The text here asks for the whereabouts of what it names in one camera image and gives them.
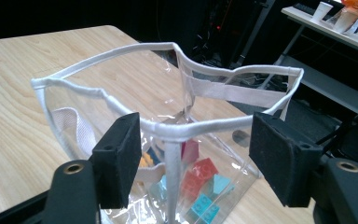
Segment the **plastic bag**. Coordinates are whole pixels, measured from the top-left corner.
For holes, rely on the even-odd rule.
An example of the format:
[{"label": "plastic bag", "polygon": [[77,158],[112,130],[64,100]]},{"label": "plastic bag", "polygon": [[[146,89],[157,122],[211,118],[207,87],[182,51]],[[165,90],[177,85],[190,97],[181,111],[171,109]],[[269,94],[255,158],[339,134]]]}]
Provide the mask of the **plastic bag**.
[{"label": "plastic bag", "polygon": [[[279,91],[241,85],[261,74],[287,84]],[[281,111],[284,118],[302,75],[275,65],[212,68],[174,43],[143,43],[33,79],[32,86],[73,160],[87,159],[116,119],[140,113],[143,157],[129,207],[102,211],[103,222],[220,223],[259,177],[248,157],[252,115],[239,108]]]}]

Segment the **clear plastic sheet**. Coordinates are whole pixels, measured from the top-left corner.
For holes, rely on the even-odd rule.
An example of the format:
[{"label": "clear plastic sheet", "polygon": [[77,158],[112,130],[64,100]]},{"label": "clear plastic sheet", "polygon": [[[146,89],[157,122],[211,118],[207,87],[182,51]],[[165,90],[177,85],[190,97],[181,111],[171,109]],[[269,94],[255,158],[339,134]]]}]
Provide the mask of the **clear plastic sheet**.
[{"label": "clear plastic sheet", "polygon": [[[128,208],[103,210],[105,223],[173,223],[168,204],[175,193],[178,193],[174,208],[177,222],[223,222],[259,177],[248,157],[251,117],[245,113],[275,106],[268,112],[282,112],[284,117],[302,76],[300,69],[293,74],[289,69],[285,74],[279,70],[285,71],[284,68],[277,66],[280,74],[274,78],[279,79],[280,85],[269,81],[263,90],[254,91],[271,73],[250,69],[250,73],[222,72],[222,76],[217,76],[219,70],[211,75],[210,68],[197,71],[197,67],[192,67],[197,65],[181,60],[185,56],[178,52],[181,53],[178,49],[133,50],[88,69],[77,69],[63,76],[63,81],[53,75],[33,82],[34,88],[43,92],[39,100],[43,98],[41,104],[51,129],[71,159],[89,157],[92,147],[124,113],[120,106],[116,107],[120,104],[139,112],[143,119],[140,169],[164,165],[168,172],[172,165],[167,154],[171,153],[172,144],[178,146],[177,189],[167,185],[167,181],[172,183],[171,173],[153,181],[138,178],[132,185]],[[252,95],[236,95],[242,89],[252,89],[249,91]],[[230,119],[238,119],[239,123],[232,122],[236,128],[227,125]],[[176,137],[175,129],[159,133],[160,126],[150,128],[149,123],[181,127],[182,136]]]}]

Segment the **table surface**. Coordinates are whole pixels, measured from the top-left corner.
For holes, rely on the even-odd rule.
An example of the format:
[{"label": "table surface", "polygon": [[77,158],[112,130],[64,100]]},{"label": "table surface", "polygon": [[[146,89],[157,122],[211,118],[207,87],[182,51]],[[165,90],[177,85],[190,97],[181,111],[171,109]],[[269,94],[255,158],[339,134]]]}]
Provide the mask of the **table surface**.
[{"label": "table surface", "polygon": [[285,7],[282,9],[282,13],[287,15],[290,19],[304,24],[310,29],[327,35],[343,44],[358,49],[358,34],[343,35],[333,30],[331,24],[326,21],[311,21],[312,15],[298,10],[294,7]]},{"label": "table surface", "polygon": [[[112,26],[0,39],[0,212],[47,190],[55,169],[69,161],[36,100],[31,78],[134,43]],[[313,202],[308,208],[282,207],[260,178],[226,223],[313,223],[312,207]]]}]

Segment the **white cup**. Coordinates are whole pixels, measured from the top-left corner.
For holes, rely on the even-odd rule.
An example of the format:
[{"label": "white cup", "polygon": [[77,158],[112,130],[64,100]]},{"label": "white cup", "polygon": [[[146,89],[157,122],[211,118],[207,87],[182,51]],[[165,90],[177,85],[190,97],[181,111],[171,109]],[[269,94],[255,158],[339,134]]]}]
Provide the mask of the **white cup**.
[{"label": "white cup", "polygon": [[357,21],[358,19],[358,10],[348,7],[342,8],[341,15],[339,16],[336,24],[333,26],[333,30],[344,33]]},{"label": "white cup", "polygon": [[320,2],[319,6],[316,8],[315,13],[312,16],[312,21],[321,21],[325,15],[333,8],[332,5],[325,2]]}]

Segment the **wooden table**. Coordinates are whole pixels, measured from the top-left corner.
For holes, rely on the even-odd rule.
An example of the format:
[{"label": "wooden table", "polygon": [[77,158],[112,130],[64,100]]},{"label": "wooden table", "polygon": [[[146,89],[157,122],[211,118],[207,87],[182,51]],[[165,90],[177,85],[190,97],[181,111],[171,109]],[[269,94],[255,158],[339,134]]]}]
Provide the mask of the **wooden table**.
[{"label": "wooden table", "polygon": [[[47,190],[55,169],[69,160],[47,124],[31,78],[134,43],[112,26],[0,39],[0,212]],[[261,178],[226,223],[313,223],[312,207],[283,208]]]}]

